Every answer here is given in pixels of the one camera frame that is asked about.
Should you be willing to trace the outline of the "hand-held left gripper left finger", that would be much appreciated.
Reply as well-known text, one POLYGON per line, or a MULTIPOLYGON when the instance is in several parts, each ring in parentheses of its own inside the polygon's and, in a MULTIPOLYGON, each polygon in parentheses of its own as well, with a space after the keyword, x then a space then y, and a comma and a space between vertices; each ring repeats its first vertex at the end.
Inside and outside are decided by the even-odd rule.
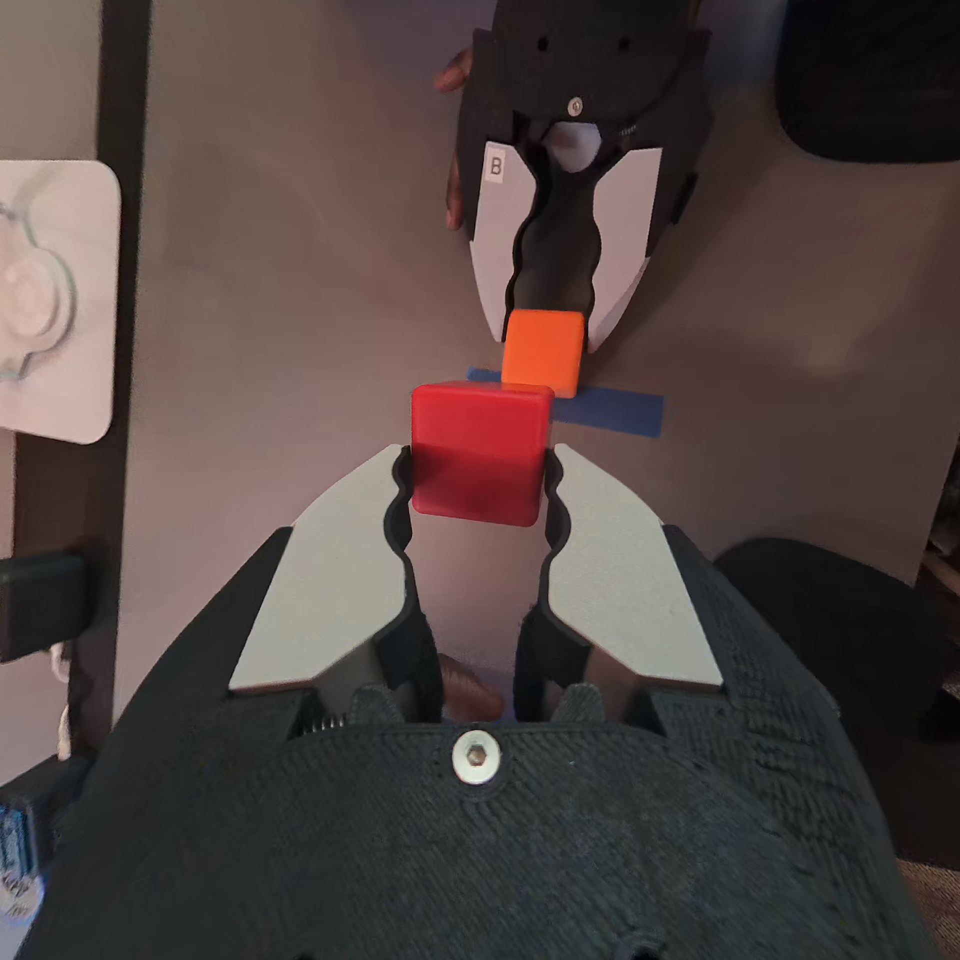
POLYGON ((351 700, 402 684, 387 637, 419 605, 409 502, 411 451, 391 444, 294 522, 230 678, 230 692, 314 690, 351 700))

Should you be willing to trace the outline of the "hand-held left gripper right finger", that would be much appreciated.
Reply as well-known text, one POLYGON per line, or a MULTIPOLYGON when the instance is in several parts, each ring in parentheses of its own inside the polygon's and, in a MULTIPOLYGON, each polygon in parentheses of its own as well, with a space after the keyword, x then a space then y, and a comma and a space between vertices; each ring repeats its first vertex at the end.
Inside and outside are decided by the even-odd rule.
POLYGON ((518 640, 518 693, 594 683, 718 693, 724 680, 665 526, 568 444, 547 452, 548 554, 518 640))

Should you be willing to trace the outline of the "person's right hand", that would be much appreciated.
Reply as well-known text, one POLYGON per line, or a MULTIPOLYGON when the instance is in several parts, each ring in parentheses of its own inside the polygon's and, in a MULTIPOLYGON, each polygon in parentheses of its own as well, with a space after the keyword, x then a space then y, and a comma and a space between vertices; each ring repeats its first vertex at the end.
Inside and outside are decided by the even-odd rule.
MULTIPOLYGON (((450 97, 462 93, 474 67, 474 47, 467 45, 459 50, 432 80, 432 88, 439 94, 450 97)), ((453 133, 451 158, 444 191, 445 224, 451 233, 462 229, 464 202, 457 149, 457 134, 453 133)))

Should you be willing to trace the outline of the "orange foam cube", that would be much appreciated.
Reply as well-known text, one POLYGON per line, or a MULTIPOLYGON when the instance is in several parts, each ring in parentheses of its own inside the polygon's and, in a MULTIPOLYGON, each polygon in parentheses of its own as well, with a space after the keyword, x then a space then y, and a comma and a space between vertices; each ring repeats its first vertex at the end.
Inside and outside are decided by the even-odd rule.
POLYGON ((586 343, 582 313, 515 308, 506 326, 501 382, 550 389, 561 400, 577 396, 586 343))

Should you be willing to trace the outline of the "white stand base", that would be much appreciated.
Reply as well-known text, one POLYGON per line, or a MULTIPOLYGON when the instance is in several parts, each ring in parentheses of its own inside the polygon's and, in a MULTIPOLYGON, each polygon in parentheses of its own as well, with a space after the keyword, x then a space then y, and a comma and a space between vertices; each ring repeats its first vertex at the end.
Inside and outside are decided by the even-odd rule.
POLYGON ((78 446, 106 435, 121 216, 100 161, 1 161, 3 429, 78 446))

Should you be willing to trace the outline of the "red foam cube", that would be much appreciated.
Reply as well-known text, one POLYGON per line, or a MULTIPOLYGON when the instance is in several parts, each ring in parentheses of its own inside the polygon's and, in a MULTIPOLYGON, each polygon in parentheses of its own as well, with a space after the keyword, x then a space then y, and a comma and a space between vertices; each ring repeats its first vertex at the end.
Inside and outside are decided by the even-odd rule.
POLYGON ((421 515, 533 526, 543 496, 554 393, 447 381, 411 395, 412 506, 421 515))

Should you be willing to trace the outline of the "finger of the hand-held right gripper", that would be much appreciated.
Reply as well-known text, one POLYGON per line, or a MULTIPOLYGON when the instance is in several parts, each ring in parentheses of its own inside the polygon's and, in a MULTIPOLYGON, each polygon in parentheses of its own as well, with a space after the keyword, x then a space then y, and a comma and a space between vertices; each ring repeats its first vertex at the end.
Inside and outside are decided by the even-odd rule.
POLYGON ((646 271, 661 148, 626 152, 597 181, 593 220, 599 258, 591 283, 593 306, 586 323, 586 348, 594 354, 611 336, 646 271))
POLYGON ((520 242, 534 213, 538 184, 518 149, 485 145, 474 233, 469 241, 474 281, 493 340, 503 343, 520 270, 520 242))

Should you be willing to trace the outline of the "blue tape strip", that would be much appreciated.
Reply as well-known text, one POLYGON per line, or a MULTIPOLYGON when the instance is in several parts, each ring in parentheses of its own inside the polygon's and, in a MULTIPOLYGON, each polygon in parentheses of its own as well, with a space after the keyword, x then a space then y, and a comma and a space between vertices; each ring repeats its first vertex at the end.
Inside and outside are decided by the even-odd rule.
POLYGON ((468 402, 466 407, 471 411, 471 420, 486 432, 506 425, 509 414, 524 413, 524 402, 518 401, 518 397, 527 394, 550 400, 551 417, 561 424, 650 439, 659 438, 663 431, 666 401, 661 395, 586 387, 570 398, 557 398, 548 387, 502 383, 498 371, 473 366, 462 380, 449 385, 480 398, 468 402))

